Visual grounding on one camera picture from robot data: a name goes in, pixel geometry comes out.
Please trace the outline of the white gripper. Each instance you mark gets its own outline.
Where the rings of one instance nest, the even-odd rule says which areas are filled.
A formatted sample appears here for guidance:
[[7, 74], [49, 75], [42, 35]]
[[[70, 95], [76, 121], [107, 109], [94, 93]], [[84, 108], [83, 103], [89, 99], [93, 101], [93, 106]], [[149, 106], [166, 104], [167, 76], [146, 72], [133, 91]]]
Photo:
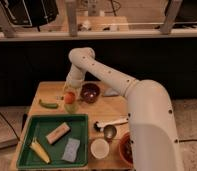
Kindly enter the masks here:
[[69, 91], [70, 86], [74, 88], [74, 92], [76, 95], [80, 95], [81, 85], [85, 80], [86, 71], [75, 66], [71, 65], [70, 71], [66, 77], [66, 82], [63, 86], [63, 94]]

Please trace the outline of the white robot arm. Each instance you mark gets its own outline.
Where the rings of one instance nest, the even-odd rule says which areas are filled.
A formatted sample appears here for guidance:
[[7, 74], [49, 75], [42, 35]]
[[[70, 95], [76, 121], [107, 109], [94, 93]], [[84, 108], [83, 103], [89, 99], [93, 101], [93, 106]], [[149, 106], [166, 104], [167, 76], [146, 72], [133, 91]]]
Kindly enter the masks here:
[[167, 90], [153, 80], [138, 80], [95, 60], [89, 47], [69, 52], [66, 85], [79, 88], [87, 72], [127, 100], [136, 171], [184, 171], [173, 107]]

